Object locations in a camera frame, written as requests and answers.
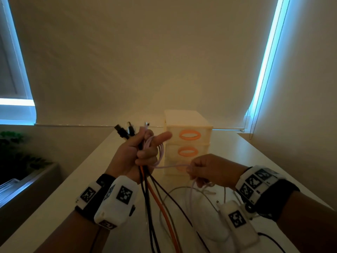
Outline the person's right forearm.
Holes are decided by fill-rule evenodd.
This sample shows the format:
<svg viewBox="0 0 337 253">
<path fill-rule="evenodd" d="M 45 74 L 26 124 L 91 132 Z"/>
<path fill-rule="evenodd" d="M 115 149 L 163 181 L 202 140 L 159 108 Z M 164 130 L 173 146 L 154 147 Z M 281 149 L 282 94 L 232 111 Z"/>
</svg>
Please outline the person's right forearm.
<svg viewBox="0 0 337 253">
<path fill-rule="evenodd" d="M 300 253 L 337 253 L 337 212 L 295 191 L 277 226 Z"/>
</svg>

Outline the small white drawer cabinet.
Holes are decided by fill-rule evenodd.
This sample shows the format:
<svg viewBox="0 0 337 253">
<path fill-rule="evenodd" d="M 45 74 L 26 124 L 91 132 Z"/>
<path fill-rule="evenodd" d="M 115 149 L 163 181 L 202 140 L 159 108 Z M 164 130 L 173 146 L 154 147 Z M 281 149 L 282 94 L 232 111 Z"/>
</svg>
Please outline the small white drawer cabinet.
<svg viewBox="0 0 337 253">
<path fill-rule="evenodd" d="M 164 129 L 166 127 L 213 127 L 200 113 L 190 110 L 166 110 Z"/>
</svg>

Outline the person's left forearm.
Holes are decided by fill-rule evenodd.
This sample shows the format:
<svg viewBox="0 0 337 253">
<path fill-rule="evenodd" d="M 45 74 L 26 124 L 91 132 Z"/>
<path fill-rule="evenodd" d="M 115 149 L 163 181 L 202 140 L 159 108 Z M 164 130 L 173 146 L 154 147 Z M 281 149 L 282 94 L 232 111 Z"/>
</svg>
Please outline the person's left forearm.
<svg viewBox="0 0 337 253">
<path fill-rule="evenodd" d="M 109 234 L 73 210 L 34 253 L 102 253 Z"/>
</svg>

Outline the black wristband with marker blocks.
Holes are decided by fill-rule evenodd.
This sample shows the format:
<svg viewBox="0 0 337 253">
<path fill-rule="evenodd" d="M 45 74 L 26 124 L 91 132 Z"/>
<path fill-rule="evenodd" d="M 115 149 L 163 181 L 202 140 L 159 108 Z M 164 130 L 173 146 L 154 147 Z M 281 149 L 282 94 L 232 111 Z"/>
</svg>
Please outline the black wristband with marker blocks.
<svg viewBox="0 0 337 253">
<path fill-rule="evenodd" d="M 235 185 L 248 213 L 278 221 L 293 192 L 300 189 L 283 175 L 265 166 L 252 166 Z"/>
<path fill-rule="evenodd" d="M 91 182 L 76 199 L 74 210 L 95 223 L 94 216 L 115 180 L 116 178 L 111 175 L 102 174 L 96 181 Z"/>
</svg>

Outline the grey planter box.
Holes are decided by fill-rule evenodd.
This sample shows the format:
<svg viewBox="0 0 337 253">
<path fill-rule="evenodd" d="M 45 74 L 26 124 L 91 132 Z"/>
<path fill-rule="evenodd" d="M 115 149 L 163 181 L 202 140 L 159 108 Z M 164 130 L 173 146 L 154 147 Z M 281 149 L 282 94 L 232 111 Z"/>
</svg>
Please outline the grey planter box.
<svg viewBox="0 0 337 253">
<path fill-rule="evenodd" d="M 60 166 L 53 163 L 0 185 L 0 247 L 62 182 Z"/>
</svg>

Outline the cream roller blind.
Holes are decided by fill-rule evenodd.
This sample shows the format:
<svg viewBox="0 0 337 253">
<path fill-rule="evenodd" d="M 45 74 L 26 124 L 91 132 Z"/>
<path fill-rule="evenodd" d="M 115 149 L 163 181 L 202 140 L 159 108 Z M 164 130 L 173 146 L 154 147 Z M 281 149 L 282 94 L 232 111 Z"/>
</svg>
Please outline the cream roller blind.
<svg viewBox="0 0 337 253">
<path fill-rule="evenodd" d="M 278 0 L 8 0 L 38 125 L 242 128 Z"/>
</svg>

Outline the green plant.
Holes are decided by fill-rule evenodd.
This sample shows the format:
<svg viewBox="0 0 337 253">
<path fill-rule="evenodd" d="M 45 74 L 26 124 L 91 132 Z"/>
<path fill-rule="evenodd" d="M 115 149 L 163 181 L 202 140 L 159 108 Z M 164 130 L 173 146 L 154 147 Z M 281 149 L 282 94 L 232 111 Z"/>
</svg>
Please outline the green plant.
<svg viewBox="0 0 337 253">
<path fill-rule="evenodd" d="M 35 170 L 52 164 L 22 149 L 25 137 L 18 132 L 0 132 L 0 185 L 11 179 L 22 180 Z"/>
</svg>

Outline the person's left hand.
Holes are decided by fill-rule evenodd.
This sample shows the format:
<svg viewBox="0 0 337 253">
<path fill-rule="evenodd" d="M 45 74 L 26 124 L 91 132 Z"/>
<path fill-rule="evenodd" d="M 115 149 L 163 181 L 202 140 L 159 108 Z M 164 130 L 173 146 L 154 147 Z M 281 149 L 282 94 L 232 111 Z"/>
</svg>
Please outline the person's left hand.
<svg viewBox="0 0 337 253">
<path fill-rule="evenodd" d="M 152 141 L 148 148 L 158 148 L 159 145 L 171 139 L 172 133 L 165 131 L 157 136 L 152 136 Z M 153 172 L 153 166 L 158 158 L 139 159 L 137 158 L 138 149 L 126 149 L 126 141 L 117 149 L 105 173 L 115 178 L 125 175 L 137 184 L 141 183 L 139 166 L 148 166 L 150 174 Z"/>
</svg>

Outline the person's right hand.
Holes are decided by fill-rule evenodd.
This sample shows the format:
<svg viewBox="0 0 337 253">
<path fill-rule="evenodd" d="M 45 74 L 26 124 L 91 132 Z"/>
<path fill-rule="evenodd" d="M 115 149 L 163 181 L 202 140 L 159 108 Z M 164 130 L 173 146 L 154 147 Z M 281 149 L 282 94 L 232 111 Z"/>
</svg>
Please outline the person's right hand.
<svg viewBox="0 0 337 253">
<path fill-rule="evenodd" d="M 206 154 L 200 157 L 207 157 L 208 171 L 210 173 L 210 183 L 221 187 L 228 187 L 235 191 L 240 176 L 248 169 L 247 166 L 216 156 Z"/>
</svg>

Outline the white window frame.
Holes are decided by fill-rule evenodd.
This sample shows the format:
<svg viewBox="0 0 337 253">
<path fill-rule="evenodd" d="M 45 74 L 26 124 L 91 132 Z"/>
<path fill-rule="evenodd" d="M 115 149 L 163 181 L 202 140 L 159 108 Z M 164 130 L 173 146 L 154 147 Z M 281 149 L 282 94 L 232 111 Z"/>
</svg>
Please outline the white window frame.
<svg viewBox="0 0 337 253">
<path fill-rule="evenodd" d="M 36 123 L 36 108 L 8 0 L 0 0 L 0 124 Z"/>
</svg>

